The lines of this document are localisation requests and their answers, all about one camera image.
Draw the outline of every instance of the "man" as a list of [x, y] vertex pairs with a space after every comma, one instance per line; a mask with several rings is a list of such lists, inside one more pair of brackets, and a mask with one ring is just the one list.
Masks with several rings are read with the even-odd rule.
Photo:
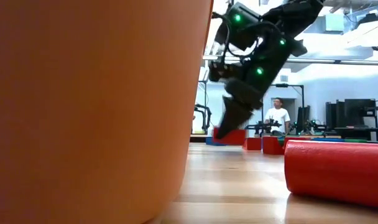
[[283, 99], [275, 98], [274, 100], [274, 108], [268, 110], [265, 115], [265, 123], [269, 123], [271, 119], [277, 121], [281, 124], [280, 127], [273, 126], [270, 129], [270, 132], [273, 134], [274, 131], [280, 131], [281, 133], [288, 134], [290, 128], [288, 127], [290, 124], [290, 116], [286, 109], [282, 108], [283, 106]]

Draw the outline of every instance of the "door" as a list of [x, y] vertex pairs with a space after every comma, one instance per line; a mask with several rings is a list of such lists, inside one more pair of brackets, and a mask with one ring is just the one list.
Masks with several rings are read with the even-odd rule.
[[[272, 105], [274, 104], [275, 98], [271, 98]], [[283, 108], [287, 110], [288, 115], [290, 116], [290, 123], [294, 123], [297, 121], [297, 117], [295, 116], [295, 99], [292, 98], [282, 98], [283, 100]]]

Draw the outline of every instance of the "orange bin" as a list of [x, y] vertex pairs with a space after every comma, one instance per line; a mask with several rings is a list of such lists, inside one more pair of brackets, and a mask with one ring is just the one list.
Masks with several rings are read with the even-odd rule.
[[0, 223], [144, 223], [176, 197], [211, 6], [0, 0]]

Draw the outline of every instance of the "blue block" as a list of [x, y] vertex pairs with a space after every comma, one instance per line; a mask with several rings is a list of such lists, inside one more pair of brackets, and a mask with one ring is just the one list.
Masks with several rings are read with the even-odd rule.
[[206, 144], [209, 146], [226, 146], [225, 144], [214, 142], [213, 137], [207, 137]]
[[344, 142], [344, 139], [335, 138], [314, 138], [312, 141]]

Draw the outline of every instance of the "black table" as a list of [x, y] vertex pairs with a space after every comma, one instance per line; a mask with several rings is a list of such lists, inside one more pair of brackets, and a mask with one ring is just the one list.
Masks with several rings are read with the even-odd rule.
[[371, 141], [371, 133], [377, 133], [378, 141], [378, 128], [335, 128], [337, 134], [342, 139], [365, 139]]

